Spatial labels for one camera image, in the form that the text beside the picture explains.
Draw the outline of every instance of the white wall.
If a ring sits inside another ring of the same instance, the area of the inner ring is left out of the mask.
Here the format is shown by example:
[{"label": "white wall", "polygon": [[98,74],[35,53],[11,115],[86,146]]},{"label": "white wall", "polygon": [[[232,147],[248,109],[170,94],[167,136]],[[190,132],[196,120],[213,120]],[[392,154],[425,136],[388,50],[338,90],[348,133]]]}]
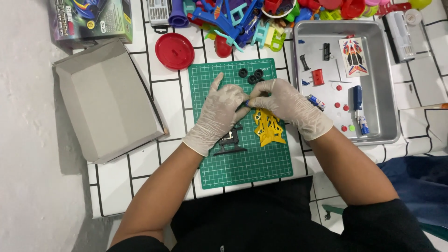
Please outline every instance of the white wall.
[{"label": "white wall", "polygon": [[85,204],[86,162],[51,68],[66,54],[51,44],[46,5],[0,8],[0,251],[105,250],[111,221]]}]

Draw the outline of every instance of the battery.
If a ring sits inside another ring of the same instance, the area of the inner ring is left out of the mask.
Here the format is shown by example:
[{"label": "battery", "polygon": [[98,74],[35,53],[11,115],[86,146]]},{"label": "battery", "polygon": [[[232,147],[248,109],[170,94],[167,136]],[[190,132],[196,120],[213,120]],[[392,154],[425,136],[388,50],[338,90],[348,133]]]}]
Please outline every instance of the battery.
[{"label": "battery", "polygon": [[363,135],[370,133],[369,126],[367,126],[367,120],[365,116],[358,117],[359,126],[361,127],[361,133]]},{"label": "battery", "polygon": [[321,100],[317,99],[314,95],[309,95],[306,97],[314,106],[320,108],[320,109],[324,109],[325,108],[325,103],[323,103]]}]

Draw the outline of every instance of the blue screwdriver handle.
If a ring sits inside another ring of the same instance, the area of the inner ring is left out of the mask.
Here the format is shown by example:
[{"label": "blue screwdriver handle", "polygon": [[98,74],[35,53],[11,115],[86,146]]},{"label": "blue screwdriver handle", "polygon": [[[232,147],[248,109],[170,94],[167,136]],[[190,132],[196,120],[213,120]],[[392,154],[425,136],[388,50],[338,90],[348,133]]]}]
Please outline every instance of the blue screwdriver handle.
[{"label": "blue screwdriver handle", "polygon": [[354,110],[362,110],[361,104],[362,104],[362,87],[361,86],[355,86],[353,88],[353,108]]}]

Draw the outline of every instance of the forearm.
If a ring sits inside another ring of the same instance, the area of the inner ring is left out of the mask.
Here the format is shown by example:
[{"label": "forearm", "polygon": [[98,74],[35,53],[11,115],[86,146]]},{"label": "forearm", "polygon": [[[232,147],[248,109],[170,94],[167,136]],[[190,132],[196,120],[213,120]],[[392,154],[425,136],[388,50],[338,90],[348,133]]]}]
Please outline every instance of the forearm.
[{"label": "forearm", "polygon": [[310,141],[310,145],[323,171],[348,205],[398,198],[380,168],[335,127]]},{"label": "forearm", "polygon": [[163,228],[179,209],[202,158],[181,143],[138,190],[111,245],[136,235],[163,241]]}]

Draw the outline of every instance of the gray cardboard box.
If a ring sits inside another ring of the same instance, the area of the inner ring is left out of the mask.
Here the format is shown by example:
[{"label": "gray cardboard box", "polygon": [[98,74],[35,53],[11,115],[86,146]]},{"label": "gray cardboard box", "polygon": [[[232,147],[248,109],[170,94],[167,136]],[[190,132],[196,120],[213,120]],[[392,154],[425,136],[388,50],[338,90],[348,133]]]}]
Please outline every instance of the gray cardboard box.
[{"label": "gray cardboard box", "polygon": [[87,161],[103,164],[168,132],[118,39],[71,55],[54,67]]}]

